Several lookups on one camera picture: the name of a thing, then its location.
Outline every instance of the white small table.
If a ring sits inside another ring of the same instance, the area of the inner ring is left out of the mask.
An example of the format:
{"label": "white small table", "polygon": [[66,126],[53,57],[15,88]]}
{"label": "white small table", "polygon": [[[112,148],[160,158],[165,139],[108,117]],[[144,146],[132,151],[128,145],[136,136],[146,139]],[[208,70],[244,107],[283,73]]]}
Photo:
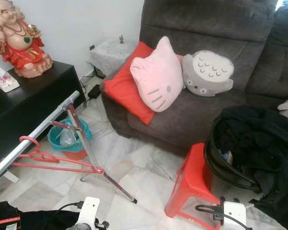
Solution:
{"label": "white small table", "polygon": [[90,51],[87,61],[109,76],[119,70],[135,48],[136,43],[107,40]]}

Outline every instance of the pink hello kitty pillow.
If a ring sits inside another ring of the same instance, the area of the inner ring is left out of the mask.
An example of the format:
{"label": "pink hello kitty pillow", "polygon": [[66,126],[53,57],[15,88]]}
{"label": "pink hello kitty pillow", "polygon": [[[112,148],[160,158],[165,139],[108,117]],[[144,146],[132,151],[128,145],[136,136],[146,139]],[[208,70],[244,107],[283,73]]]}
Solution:
{"label": "pink hello kitty pillow", "polygon": [[153,111],[169,108],[183,88],[182,70],[168,37],[146,58],[135,57],[130,71],[143,102]]}

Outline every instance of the red pillow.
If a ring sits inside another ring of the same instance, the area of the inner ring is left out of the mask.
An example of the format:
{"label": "red pillow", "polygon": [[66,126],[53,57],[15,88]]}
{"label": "red pillow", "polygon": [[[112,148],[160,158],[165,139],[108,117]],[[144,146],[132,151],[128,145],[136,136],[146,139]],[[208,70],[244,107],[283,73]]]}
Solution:
{"label": "red pillow", "polygon": [[155,112],[142,101],[130,73],[130,65],[135,57],[145,58],[151,55],[152,52],[152,48],[144,42],[139,42],[135,51],[114,78],[104,81],[105,93],[123,105],[130,113],[136,115],[146,125],[153,119]]}

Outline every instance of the white wall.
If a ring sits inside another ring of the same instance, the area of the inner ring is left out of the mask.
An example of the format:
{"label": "white wall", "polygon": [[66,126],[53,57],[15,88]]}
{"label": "white wall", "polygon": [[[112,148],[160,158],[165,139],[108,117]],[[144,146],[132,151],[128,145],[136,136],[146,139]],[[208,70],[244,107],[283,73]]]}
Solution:
{"label": "white wall", "polygon": [[[43,33],[43,50],[53,60],[73,64],[78,77],[89,73],[89,46],[109,38],[137,42],[144,0],[15,0],[28,24]],[[8,70],[9,63],[0,67]]]}

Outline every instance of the black clothes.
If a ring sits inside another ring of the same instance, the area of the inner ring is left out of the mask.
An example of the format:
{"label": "black clothes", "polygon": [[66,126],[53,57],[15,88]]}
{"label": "black clothes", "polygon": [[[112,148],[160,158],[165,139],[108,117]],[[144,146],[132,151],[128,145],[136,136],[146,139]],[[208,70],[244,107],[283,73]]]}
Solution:
{"label": "black clothes", "polygon": [[[47,230],[65,230],[73,226],[79,217],[77,212],[60,211],[54,218],[56,211],[38,211],[38,212],[21,212],[10,206],[8,202],[0,203],[0,220],[13,217],[20,217],[17,226],[21,230],[45,230],[47,223],[50,221]],[[5,230],[6,226],[14,222],[0,225],[0,230]]]}
{"label": "black clothes", "polygon": [[[0,220],[2,219],[9,219],[9,218],[14,218],[19,216],[19,211],[18,209],[10,206],[8,202],[1,202],[0,203]],[[5,230],[6,226],[17,223],[17,226],[20,225],[20,222],[10,222],[6,224],[0,224],[0,230]]]}
{"label": "black clothes", "polygon": [[288,118],[249,106],[224,109],[216,119],[214,140],[233,154],[233,166],[248,167],[264,194],[255,207],[288,229]]}

